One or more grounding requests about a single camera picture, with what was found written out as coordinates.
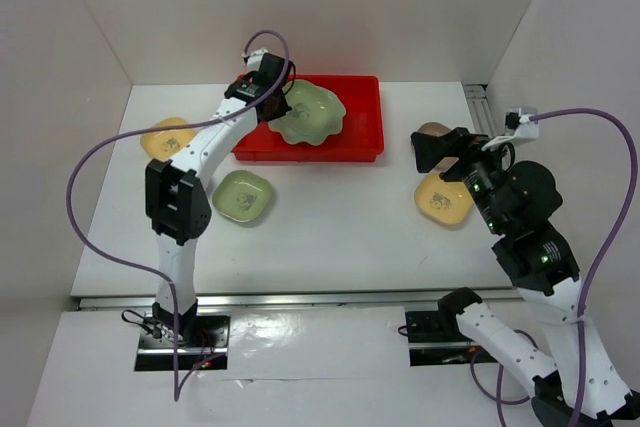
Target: white table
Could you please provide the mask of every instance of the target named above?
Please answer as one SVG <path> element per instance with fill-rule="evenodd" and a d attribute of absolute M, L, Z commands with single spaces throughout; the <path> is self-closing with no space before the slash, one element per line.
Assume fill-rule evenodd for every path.
<path fill-rule="evenodd" d="M 505 304 L 496 314 L 529 330 L 523 307 Z M 64 313 L 28 426 L 498 425 L 469 366 L 409 367 L 407 341 L 396 331 L 401 308 L 249 311 L 231 319 L 228 370 L 194 375 L 176 404 L 170 372 L 133 371 L 139 329 L 119 312 Z M 497 366 L 478 370 L 494 390 Z M 522 393 L 507 376 L 505 398 Z M 505 410 L 509 425 L 540 425 L 529 404 Z"/>
<path fill-rule="evenodd" d="M 225 85 L 136 86 L 121 132 L 167 117 L 208 118 Z M 199 294 L 380 291 L 506 287 L 496 241 L 475 211 L 458 229 L 420 214 L 409 137 L 437 121 L 472 129 L 459 83 L 381 83 L 386 149 L 373 164 L 252 164 L 229 156 L 214 175 L 248 169 L 269 180 L 276 198 L 252 228 L 214 213 L 200 238 Z M 144 214 L 144 168 L 137 138 L 119 142 L 102 187 L 89 237 L 118 256 L 153 266 L 155 234 Z M 148 274 L 112 264 L 85 249 L 72 294 L 153 295 Z"/>

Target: green plate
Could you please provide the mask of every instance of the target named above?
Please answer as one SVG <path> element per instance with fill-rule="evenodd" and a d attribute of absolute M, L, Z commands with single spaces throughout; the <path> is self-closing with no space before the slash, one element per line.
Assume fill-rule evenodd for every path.
<path fill-rule="evenodd" d="M 269 129 L 282 135 L 287 144 L 311 145 L 320 145 L 329 135 L 342 131 L 347 110 L 336 94 L 306 80 L 296 80 L 292 88 L 290 85 L 284 88 L 291 110 L 270 121 Z"/>
<path fill-rule="evenodd" d="M 257 219 L 273 196 L 271 184 L 247 170 L 230 172 L 213 193 L 213 206 L 236 222 Z"/>

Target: yellow square plate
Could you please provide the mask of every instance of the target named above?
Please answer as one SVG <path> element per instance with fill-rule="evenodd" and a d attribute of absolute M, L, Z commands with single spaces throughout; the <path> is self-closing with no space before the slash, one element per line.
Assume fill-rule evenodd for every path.
<path fill-rule="evenodd" d="M 153 127 L 185 125 L 186 123 L 187 121 L 180 117 L 171 117 L 162 122 L 158 122 Z M 144 134 L 140 138 L 140 145 L 142 145 L 142 148 L 150 157 L 165 161 L 191 142 L 195 136 L 195 131 L 191 129 L 163 130 Z"/>
<path fill-rule="evenodd" d="M 414 200 L 420 212 L 445 225 L 456 225 L 464 220 L 473 205 L 473 199 L 462 182 L 444 182 L 432 172 L 416 189 Z"/>

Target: white wall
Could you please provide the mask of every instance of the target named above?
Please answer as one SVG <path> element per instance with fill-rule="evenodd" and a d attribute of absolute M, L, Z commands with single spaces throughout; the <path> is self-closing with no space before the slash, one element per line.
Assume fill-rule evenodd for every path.
<path fill-rule="evenodd" d="M 226 82 L 265 27 L 287 37 L 305 73 L 486 83 L 529 2 L 86 1 L 135 84 Z"/>
<path fill-rule="evenodd" d="M 512 106 L 542 112 L 606 110 L 640 142 L 640 0 L 532 0 L 491 82 L 496 121 Z M 618 214 L 629 160 L 618 131 L 603 120 L 564 118 L 541 124 L 544 141 L 522 149 L 545 163 L 564 195 L 562 211 L 583 271 Z M 640 203 L 635 202 L 596 278 L 592 313 L 620 371 L 640 387 Z"/>
<path fill-rule="evenodd" d="M 91 145 L 117 131 L 131 84 L 82 0 L 0 0 L 0 412 L 27 421 L 81 244 L 64 187 Z M 77 189 L 82 224 L 95 208 L 109 152 Z"/>

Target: plate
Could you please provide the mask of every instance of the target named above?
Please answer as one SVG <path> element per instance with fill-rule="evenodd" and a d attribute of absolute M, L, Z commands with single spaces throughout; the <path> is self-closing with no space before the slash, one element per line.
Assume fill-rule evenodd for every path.
<path fill-rule="evenodd" d="M 462 182 L 445 182 L 436 172 L 427 175 L 416 189 L 414 200 L 418 210 L 445 225 L 462 222 L 473 199 Z"/>
<path fill-rule="evenodd" d="M 211 199 L 216 210 L 236 222 L 257 219 L 273 197 L 273 187 L 266 179 L 249 172 L 230 172 L 220 182 Z"/>
<path fill-rule="evenodd" d="M 153 127 L 185 125 L 186 123 L 187 121 L 180 117 L 170 117 L 158 122 Z M 149 157 L 165 161 L 191 142 L 195 136 L 196 133 L 192 129 L 162 130 L 144 134 L 140 137 L 140 145 L 149 154 Z"/>
<path fill-rule="evenodd" d="M 322 144 L 329 135 L 342 131 L 347 110 L 336 94 L 306 80 L 296 80 L 285 95 L 291 111 L 269 122 L 269 128 L 288 144 Z"/>

